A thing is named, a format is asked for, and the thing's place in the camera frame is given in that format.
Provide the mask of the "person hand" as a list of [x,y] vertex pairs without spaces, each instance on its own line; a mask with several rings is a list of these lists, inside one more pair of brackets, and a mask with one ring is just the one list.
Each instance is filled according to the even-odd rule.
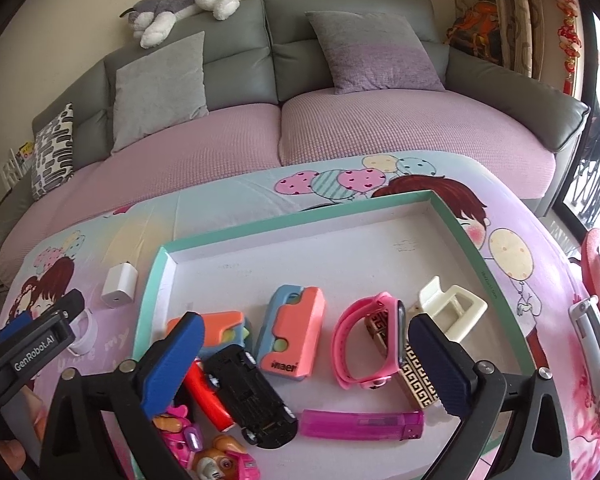
[[0,454],[14,474],[21,470],[27,459],[26,450],[17,440],[0,441]]

